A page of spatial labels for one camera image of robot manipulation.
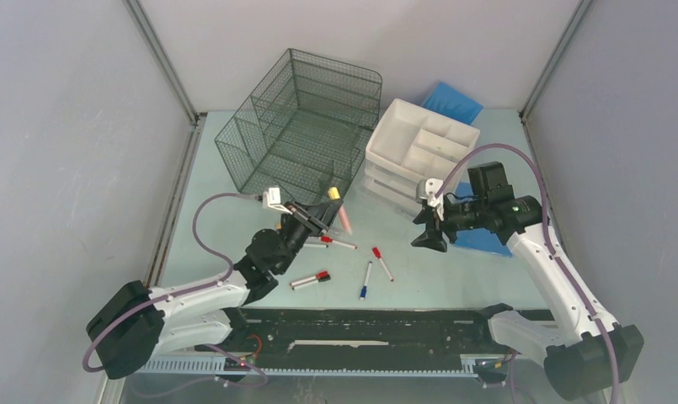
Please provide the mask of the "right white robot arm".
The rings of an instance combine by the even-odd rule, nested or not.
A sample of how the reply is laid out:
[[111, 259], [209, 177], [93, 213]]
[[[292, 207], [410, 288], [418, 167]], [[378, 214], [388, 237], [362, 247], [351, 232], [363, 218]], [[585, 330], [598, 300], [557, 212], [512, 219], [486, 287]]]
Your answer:
[[555, 232], [540, 201], [516, 197], [499, 162], [471, 167], [468, 177], [473, 195], [463, 201], [439, 194], [439, 179], [418, 182], [421, 211], [414, 223], [425, 230], [412, 246], [444, 253], [460, 231], [493, 233], [526, 264], [557, 324], [542, 326], [506, 304], [488, 306], [472, 327], [474, 346], [492, 352], [502, 345], [525, 355], [542, 366], [552, 388], [568, 401], [628, 381], [643, 349], [643, 334], [634, 325], [620, 325], [589, 290], [552, 241]]

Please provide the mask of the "white plastic drawer organizer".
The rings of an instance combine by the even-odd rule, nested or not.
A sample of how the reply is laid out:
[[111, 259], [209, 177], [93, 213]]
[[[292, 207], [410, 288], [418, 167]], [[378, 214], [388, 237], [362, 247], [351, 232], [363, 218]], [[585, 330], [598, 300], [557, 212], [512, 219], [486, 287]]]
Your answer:
[[366, 145], [364, 190], [414, 217], [421, 210], [419, 182], [446, 179], [479, 137], [473, 126], [396, 98]]

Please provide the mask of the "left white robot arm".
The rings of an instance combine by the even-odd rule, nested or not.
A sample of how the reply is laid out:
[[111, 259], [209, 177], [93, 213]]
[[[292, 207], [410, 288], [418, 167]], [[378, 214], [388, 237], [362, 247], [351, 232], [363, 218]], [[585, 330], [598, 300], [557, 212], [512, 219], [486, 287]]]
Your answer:
[[86, 326], [91, 343], [83, 355], [85, 371], [118, 380], [182, 348], [244, 346], [248, 329], [242, 307], [271, 293], [306, 241], [324, 235], [343, 206], [341, 199], [284, 202], [277, 189], [247, 198], [280, 212], [280, 229], [257, 231], [236, 263], [214, 251], [228, 265], [220, 274], [168, 288], [147, 288], [139, 280], [123, 285]]

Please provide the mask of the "yellow highlighter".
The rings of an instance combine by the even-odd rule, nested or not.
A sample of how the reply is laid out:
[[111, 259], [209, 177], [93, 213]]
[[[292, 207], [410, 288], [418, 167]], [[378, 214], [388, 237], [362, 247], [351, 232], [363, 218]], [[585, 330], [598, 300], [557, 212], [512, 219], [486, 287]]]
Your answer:
[[339, 193], [339, 191], [338, 191], [338, 188], [337, 188], [337, 187], [331, 187], [331, 188], [328, 190], [328, 197], [329, 197], [331, 200], [341, 200], [341, 195], [340, 195], [340, 193]]

